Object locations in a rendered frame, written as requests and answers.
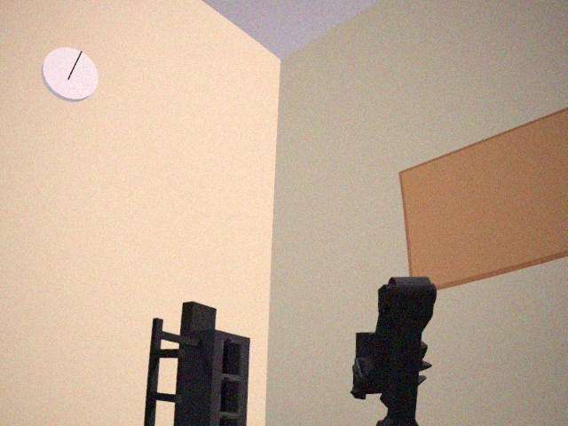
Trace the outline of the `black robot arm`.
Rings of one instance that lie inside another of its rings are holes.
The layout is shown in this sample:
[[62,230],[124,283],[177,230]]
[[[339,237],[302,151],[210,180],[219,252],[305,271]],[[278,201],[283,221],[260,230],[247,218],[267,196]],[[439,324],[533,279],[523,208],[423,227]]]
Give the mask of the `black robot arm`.
[[388,393],[388,412],[375,426],[419,426],[415,420],[422,331],[433,316],[437,290],[429,277],[392,277],[378,289],[374,333],[356,333],[354,398]]

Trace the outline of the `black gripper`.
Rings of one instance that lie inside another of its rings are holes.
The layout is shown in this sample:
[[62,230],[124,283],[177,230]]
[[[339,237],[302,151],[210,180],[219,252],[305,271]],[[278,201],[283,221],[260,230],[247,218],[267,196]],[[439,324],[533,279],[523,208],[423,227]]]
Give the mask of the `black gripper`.
[[[432,365],[426,361],[423,361],[422,359],[425,356],[425,353],[427,351],[428,345],[425,344],[425,342],[421,342],[421,361],[420,361],[420,371],[428,369],[430,367],[432,367]],[[424,375],[419,375],[419,379],[418,379],[418,386],[420,383],[424,382],[426,380],[426,376]],[[386,407],[388,408],[388,403],[389,403],[389,392],[388,393],[382,393],[381,397],[380,397],[380,401],[383,402],[384,405],[386,405]]]

